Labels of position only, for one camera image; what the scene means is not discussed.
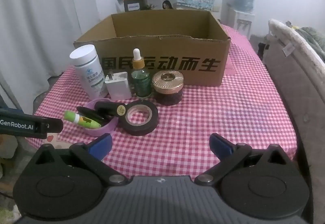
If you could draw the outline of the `grey sofa with blankets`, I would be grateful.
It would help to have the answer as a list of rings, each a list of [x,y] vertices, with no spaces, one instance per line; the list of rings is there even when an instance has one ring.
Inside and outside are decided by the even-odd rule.
[[[299,130],[309,167],[324,165],[324,62],[297,31],[268,21],[263,62]]]

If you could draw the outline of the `purple plastic bowl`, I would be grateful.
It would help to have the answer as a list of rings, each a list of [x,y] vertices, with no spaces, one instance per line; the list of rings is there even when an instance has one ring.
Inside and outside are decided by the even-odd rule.
[[[102,98],[102,99],[95,99],[90,102],[87,102],[83,106],[94,110],[95,104],[97,102],[101,102],[101,101],[112,102],[108,98]],[[95,138],[95,137],[100,137],[100,136],[104,135],[105,133],[108,133],[108,134],[112,133],[115,130],[115,128],[117,127],[117,125],[118,125],[118,118],[113,117],[110,122],[108,122],[107,124],[105,124],[104,126],[102,126],[100,128],[88,129],[88,128],[82,127],[82,129],[88,136]]]

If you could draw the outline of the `brown cardboard box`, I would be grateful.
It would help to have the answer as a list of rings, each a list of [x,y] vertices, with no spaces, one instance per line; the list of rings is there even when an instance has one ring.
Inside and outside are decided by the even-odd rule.
[[[138,48],[151,74],[177,70],[187,85],[222,83],[231,38],[209,11],[144,10],[113,14],[74,42],[93,44],[102,69],[130,71]]]

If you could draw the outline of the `green dropper bottle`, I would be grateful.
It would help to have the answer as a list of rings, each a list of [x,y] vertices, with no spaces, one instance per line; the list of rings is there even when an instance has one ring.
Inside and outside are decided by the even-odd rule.
[[[139,98],[146,98],[152,93],[152,85],[149,71],[145,68],[144,58],[138,48],[133,49],[131,78],[135,94]]]

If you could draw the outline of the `green white marker pen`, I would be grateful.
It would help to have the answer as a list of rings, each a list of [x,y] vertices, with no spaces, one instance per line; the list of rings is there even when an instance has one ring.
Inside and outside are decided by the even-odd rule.
[[[101,128],[101,124],[72,111],[65,111],[63,119],[87,129]]]

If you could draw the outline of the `white wall charger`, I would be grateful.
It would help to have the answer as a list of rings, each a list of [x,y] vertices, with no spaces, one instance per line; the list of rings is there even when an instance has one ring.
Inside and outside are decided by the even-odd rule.
[[[105,78],[105,84],[112,101],[127,100],[132,97],[127,72],[110,71]]]

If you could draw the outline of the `black electrical tape roll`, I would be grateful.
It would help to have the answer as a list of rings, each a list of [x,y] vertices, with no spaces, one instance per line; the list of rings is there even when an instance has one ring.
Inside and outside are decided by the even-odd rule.
[[[126,105],[126,114],[119,119],[121,128],[132,136],[144,136],[156,129],[158,108],[148,100],[136,100]]]

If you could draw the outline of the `white supplement bottle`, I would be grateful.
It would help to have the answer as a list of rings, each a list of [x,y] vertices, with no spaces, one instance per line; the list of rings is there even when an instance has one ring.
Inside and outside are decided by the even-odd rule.
[[[95,46],[87,44],[76,48],[69,55],[81,87],[91,100],[104,98],[108,94],[105,75]]]

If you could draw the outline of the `gold lid cosmetic jar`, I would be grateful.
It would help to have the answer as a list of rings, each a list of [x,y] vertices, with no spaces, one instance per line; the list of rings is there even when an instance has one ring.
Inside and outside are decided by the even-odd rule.
[[[182,100],[184,76],[180,71],[162,70],[152,77],[155,99],[165,106],[177,105]]]

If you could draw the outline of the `water dispenser with bottle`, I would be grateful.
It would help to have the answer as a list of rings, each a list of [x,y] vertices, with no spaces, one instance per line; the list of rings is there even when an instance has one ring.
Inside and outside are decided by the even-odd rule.
[[[250,39],[252,25],[255,20],[253,6],[254,0],[222,0],[221,23],[237,30]]]

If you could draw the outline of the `white curtain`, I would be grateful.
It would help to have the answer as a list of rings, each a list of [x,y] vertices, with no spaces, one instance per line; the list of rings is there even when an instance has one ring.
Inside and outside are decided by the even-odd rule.
[[[95,0],[1,0],[1,97],[33,112],[49,78],[70,65],[74,41],[99,21]]]

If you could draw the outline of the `black cylinder tube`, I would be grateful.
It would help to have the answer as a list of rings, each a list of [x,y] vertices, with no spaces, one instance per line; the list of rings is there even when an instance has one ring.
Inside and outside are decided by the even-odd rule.
[[[94,106],[95,111],[101,116],[122,117],[126,114],[126,104],[111,101],[98,101]]]

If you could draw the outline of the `pink checkered tablecloth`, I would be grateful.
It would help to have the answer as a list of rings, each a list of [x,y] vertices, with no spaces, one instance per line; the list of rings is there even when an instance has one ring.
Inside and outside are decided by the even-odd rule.
[[[180,103],[158,105],[158,126],[146,136],[115,129],[104,163],[127,177],[196,177],[218,162],[209,148],[212,133],[255,149],[279,144],[295,156],[296,133],[268,71],[245,36],[224,30],[234,74],[226,74],[220,87],[185,86]]]

